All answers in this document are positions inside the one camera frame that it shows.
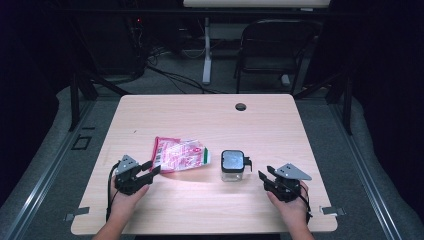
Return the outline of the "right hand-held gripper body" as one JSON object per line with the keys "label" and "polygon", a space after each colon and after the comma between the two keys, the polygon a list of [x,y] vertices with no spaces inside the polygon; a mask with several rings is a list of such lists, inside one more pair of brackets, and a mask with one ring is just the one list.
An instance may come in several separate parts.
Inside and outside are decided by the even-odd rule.
{"label": "right hand-held gripper body", "polygon": [[301,180],[310,181],[312,179],[311,176],[291,163],[275,169],[275,173],[277,177],[274,180],[267,178],[266,191],[272,192],[280,201],[286,203],[301,197]]}

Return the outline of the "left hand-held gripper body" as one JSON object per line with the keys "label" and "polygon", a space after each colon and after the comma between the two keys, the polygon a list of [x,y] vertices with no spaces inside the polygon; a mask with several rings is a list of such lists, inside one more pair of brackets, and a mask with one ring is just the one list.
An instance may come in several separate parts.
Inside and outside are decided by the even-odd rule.
{"label": "left hand-held gripper body", "polygon": [[143,171],[142,165],[129,155],[124,155],[115,170],[115,187],[119,192],[132,195],[144,185],[149,185],[153,179],[149,170]]}

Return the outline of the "pink and white plastic bag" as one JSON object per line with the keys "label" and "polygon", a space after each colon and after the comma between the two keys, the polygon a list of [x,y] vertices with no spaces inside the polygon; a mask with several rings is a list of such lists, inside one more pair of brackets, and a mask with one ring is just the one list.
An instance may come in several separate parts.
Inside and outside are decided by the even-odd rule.
{"label": "pink and white plastic bag", "polygon": [[198,140],[156,137],[151,161],[154,168],[160,167],[165,174],[208,165],[211,157],[208,148]]}

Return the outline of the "clear jar with black lid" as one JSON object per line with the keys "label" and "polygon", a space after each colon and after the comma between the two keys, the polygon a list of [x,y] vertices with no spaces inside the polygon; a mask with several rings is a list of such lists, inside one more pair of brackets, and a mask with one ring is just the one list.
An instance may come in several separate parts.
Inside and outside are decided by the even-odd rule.
{"label": "clear jar with black lid", "polygon": [[241,150],[224,150],[221,153],[221,180],[241,181],[246,166],[253,170],[252,161]]}

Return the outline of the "person's left hand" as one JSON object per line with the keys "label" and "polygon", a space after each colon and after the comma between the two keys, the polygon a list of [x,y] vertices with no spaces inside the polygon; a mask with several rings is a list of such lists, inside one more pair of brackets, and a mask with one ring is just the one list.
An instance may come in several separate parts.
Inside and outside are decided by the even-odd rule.
{"label": "person's left hand", "polygon": [[111,218],[129,218],[138,202],[145,196],[149,190],[149,185],[144,185],[132,195],[126,195],[118,191],[115,187],[115,178],[112,178],[111,187]]}

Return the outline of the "person's right hand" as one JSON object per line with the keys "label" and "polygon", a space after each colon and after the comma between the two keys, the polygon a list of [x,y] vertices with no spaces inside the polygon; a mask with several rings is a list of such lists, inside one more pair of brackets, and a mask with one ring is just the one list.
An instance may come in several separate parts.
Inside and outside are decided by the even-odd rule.
{"label": "person's right hand", "polygon": [[300,184],[301,197],[288,203],[280,201],[272,192],[267,192],[270,202],[277,208],[288,230],[300,229],[307,226],[306,215],[308,207],[303,199],[307,199],[308,197],[308,187],[303,181]]}

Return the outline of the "black metal stand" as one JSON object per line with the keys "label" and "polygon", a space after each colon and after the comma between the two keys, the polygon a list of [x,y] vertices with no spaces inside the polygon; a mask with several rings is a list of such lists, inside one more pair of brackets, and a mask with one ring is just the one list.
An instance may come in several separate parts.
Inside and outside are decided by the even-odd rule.
{"label": "black metal stand", "polygon": [[303,99],[312,93],[318,91],[324,86],[330,86],[330,90],[325,96],[328,104],[337,104],[342,99],[342,126],[345,131],[351,135],[351,108],[352,108],[352,88],[353,82],[347,73],[336,73],[324,81],[307,87],[294,95],[296,100]]}
{"label": "black metal stand", "polygon": [[70,97],[71,97],[71,125],[69,131],[72,132],[80,122],[80,97],[82,94],[87,100],[95,101],[99,94],[94,84],[100,84],[111,90],[119,96],[128,95],[129,92],[121,89],[113,83],[107,81],[94,72],[84,70],[75,73],[70,79]]}

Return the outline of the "white desk leg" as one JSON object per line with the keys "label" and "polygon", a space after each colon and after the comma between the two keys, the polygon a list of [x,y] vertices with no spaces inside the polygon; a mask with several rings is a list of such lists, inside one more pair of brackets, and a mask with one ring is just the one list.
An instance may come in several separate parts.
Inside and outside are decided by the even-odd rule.
{"label": "white desk leg", "polygon": [[203,67],[203,79],[202,83],[209,85],[211,83],[211,44],[210,44],[210,23],[209,19],[206,18],[204,22],[204,42],[205,42],[205,58]]}

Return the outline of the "dark computer tower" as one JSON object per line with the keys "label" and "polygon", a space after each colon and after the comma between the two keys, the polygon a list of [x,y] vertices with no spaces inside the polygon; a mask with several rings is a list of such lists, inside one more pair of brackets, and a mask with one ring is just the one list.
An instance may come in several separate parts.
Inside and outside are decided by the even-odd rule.
{"label": "dark computer tower", "polygon": [[87,15],[78,21],[100,74],[132,77],[144,74],[144,63],[136,53],[122,17]]}

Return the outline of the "black folding chair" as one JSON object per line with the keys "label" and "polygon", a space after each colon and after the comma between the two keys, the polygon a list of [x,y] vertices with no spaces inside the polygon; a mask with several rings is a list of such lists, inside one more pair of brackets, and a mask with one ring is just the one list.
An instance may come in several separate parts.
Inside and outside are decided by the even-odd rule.
{"label": "black folding chair", "polygon": [[312,20],[262,19],[249,24],[241,35],[233,75],[236,92],[245,73],[292,76],[293,94],[305,52],[320,32],[321,24]]}

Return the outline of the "grey metal bracket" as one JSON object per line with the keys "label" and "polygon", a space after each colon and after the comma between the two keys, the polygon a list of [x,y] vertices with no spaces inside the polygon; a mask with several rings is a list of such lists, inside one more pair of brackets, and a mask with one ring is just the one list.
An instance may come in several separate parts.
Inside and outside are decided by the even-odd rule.
{"label": "grey metal bracket", "polygon": [[90,207],[78,208],[78,209],[76,209],[75,211],[73,211],[73,212],[71,212],[71,213],[67,213],[67,214],[64,216],[63,221],[66,221],[66,222],[68,222],[68,221],[73,221],[73,219],[74,219],[76,216],[88,214],[88,213],[89,213],[89,210],[90,210]]}
{"label": "grey metal bracket", "polygon": [[335,206],[320,207],[320,211],[324,215],[331,215],[331,216],[343,216],[346,214],[345,210],[342,207],[335,207]]}

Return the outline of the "aluminium floor rail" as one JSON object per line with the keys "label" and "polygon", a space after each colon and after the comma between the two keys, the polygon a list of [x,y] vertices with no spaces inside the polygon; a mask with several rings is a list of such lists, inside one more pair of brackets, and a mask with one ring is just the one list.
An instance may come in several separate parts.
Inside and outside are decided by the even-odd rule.
{"label": "aluminium floor rail", "polygon": [[0,208],[0,240],[88,240],[63,221],[80,201],[103,140],[97,102],[86,102],[70,132],[66,108],[59,114],[18,186]]}
{"label": "aluminium floor rail", "polygon": [[352,154],[353,165],[357,175],[362,183],[366,195],[370,201],[373,211],[381,225],[381,228],[387,240],[403,240],[389,209],[377,188],[377,185],[372,177],[371,172],[364,160],[364,157],[355,142],[355,139],[345,129],[342,123],[342,112],[337,105],[329,105],[330,112],[336,120],[337,127],[343,136],[344,141],[349,147]]}

